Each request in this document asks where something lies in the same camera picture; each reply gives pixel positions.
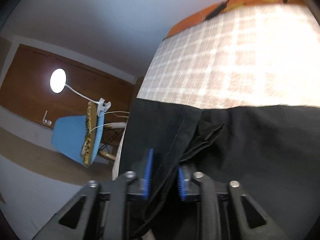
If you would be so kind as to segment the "yellow patterned chair cushion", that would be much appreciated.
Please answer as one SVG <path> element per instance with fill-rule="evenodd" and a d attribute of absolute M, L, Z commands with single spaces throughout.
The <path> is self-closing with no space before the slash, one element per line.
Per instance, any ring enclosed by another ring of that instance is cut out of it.
<path fill-rule="evenodd" d="M 86 113 L 86 135 L 81 150 L 81 157 L 85 167 L 91 164 L 93 146 L 95 140 L 95 127 L 97 124 L 97 106 L 93 102 L 89 102 Z"/>

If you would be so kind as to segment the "blue chair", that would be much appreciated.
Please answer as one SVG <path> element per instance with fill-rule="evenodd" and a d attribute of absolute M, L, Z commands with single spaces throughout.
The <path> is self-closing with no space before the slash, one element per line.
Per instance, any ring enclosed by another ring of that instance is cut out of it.
<path fill-rule="evenodd" d="M 66 116 L 57 119 L 52 134 L 52 145 L 73 161 L 89 167 L 98 155 L 103 129 L 107 127 L 115 128 L 116 124 L 114 122 L 104 123 L 104 116 L 102 115 L 93 128 L 87 129 L 86 120 L 86 115 Z M 85 145 L 87 132 L 94 138 L 89 148 L 88 161 L 85 161 L 82 149 Z"/>

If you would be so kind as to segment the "black pants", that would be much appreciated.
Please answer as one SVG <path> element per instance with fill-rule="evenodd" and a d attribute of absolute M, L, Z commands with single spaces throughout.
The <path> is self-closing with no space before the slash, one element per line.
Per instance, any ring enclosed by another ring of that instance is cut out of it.
<path fill-rule="evenodd" d="M 131 222 L 133 238 L 188 239 L 178 165 L 212 180 L 238 181 L 289 239 L 319 239 L 319 109 L 305 106 L 198 109 L 136 99 L 120 173 L 153 150 L 149 200 Z"/>

